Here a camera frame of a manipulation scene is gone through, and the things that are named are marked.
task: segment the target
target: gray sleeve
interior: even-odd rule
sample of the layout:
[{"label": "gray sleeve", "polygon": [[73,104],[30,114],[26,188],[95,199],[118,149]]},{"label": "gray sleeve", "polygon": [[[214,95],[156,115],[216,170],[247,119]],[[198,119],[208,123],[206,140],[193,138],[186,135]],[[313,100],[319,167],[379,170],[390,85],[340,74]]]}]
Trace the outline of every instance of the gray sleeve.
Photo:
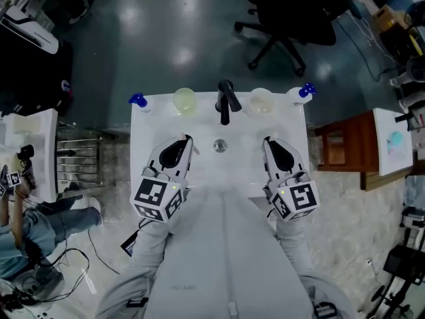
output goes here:
[{"label": "gray sleeve", "polygon": [[152,222],[139,231],[129,266],[102,297],[96,318],[131,318],[142,311],[140,306],[128,307],[128,302],[136,304],[149,296],[155,273],[163,261],[168,234],[168,225],[159,222]]},{"label": "gray sleeve", "polygon": [[344,292],[314,271],[303,232],[304,227],[305,219],[290,222],[278,219],[276,237],[298,273],[313,306],[321,302],[330,302],[337,308],[338,316],[336,318],[356,319],[357,313]]}]

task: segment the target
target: yellow cup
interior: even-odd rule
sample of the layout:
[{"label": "yellow cup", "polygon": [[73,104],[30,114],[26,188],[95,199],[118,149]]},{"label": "yellow cup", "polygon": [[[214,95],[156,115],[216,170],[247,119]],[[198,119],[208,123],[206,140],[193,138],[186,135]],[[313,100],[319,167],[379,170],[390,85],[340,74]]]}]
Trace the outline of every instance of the yellow cup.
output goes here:
[{"label": "yellow cup", "polygon": [[173,104],[180,114],[193,114],[196,110],[195,93],[190,88],[180,88],[174,92]]}]

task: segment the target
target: white sink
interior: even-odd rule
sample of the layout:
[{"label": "white sink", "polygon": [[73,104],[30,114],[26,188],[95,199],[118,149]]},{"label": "white sink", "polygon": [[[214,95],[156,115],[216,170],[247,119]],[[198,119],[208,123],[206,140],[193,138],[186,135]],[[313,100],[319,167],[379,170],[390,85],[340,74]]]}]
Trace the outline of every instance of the white sink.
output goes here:
[{"label": "white sink", "polygon": [[[200,154],[193,154],[186,175],[189,187],[237,188],[247,197],[262,197],[268,181],[264,169],[261,145],[267,136],[277,136],[291,144],[309,167],[307,132],[302,106],[288,106],[284,94],[275,94],[276,107],[271,116],[250,118],[244,111],[249,92],[237,92],[242,110],[230,112],[230,124],[220,123],[215,110],[217,92],[197,93],[197,111],[192,116],[180,115],[173,105],[172,94],[147,96],[152,110],[143,112],[133,104],[131,113],[130,164],[131,180],[141,175],[149,156],[157,145],[178,136],[192,136]],[[214,142],[222,139],[225,152],[213,150]]]}]

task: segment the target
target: concrete floor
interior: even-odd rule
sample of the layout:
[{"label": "concrete floor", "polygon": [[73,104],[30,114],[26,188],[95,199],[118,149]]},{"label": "concrete floor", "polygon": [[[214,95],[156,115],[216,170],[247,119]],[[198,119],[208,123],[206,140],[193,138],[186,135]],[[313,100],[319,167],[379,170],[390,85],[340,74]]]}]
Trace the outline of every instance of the concrete floor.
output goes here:
[{"label": "concrete floor", "polygon": [[[306,106],[309,125],[377,106],[398,110],[388,80],[372,80],[336,21],[335,46],[296,43],[307,63],[303,78],[295,75],[283,46],[274,46],[256,70],[249,70],[247,63],[268,40],[257,31],[233,31],[237,20],[258,21],[247,14],[251,7],[247,0],[97,0],[73,27],[66,26],[63,10],[49,14],[57,26],[55,34],[74,48],[74,103],[66,119],[81,127],[126,127],[133,93],[173,93],[184,86],[196,92],[215,91],[223,78],[233,81],[239,91],[264,87],[279,93],[312,82],[318,95]],[[364,52],[375,76],[392,67],[348,15],[340,17],[340,22]]]}]

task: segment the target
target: sink drain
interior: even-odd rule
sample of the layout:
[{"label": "sink drain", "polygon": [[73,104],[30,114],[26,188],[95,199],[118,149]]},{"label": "sink drain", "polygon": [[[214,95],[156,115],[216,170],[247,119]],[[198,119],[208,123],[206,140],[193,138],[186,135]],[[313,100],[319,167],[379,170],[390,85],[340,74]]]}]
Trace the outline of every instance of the sink drain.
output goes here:
[{"label": "sink drain", "polygon": [[214,142],[212,149],[215,152],[225,152],[227,149],[227,143],[225,142],[225,140],[217,140]]}]

